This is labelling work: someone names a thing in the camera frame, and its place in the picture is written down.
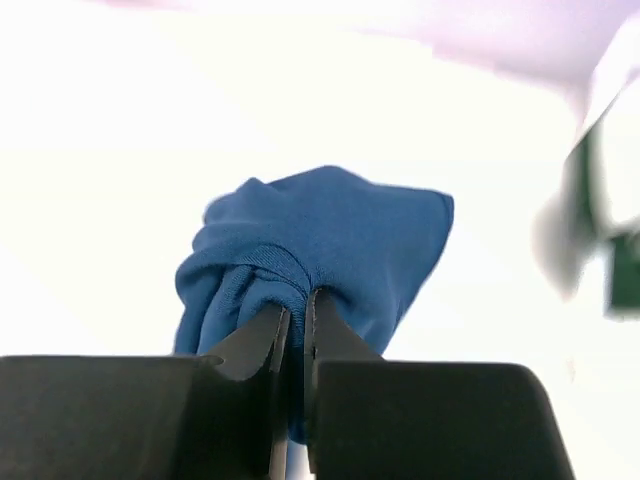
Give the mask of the green and white t-shirt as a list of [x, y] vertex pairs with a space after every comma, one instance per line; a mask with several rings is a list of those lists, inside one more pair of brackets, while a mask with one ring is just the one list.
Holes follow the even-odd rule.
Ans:
[[536, 225], [544, 271], [573, 293], [587, 264], [604, 269], [604, 313], [639, 318], [639, 16], [617, 30], [593, 71], [559, 195]]

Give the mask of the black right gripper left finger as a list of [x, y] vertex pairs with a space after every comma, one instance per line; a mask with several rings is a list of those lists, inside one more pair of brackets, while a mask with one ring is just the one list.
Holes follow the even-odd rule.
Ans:
[[5, 479], [281, 479], [289, 313], [201, 356], [1, 361]]

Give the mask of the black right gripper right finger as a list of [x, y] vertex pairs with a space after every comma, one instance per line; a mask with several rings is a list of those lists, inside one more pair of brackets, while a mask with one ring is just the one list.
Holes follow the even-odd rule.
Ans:
[[383, 359], [318, 290], [306, 308], [311, 471], [325, 480], [572, 480], [546, 390], [513, 363]]

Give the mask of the blue t-shirt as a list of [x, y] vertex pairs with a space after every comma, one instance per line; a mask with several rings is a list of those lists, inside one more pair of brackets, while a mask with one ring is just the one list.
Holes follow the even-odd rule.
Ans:
[[342, 318], [382, 353], [435, 268], [453, 198], [371, 183], [335, 166], [270, 183], [250, 179], [213, 201], [176, 273], [184, 306], [174, 349], [210, 350], [267, 303], [291, 314], [289, 435], [303, 443], [303, 343], [309, 296], [328, 290]]

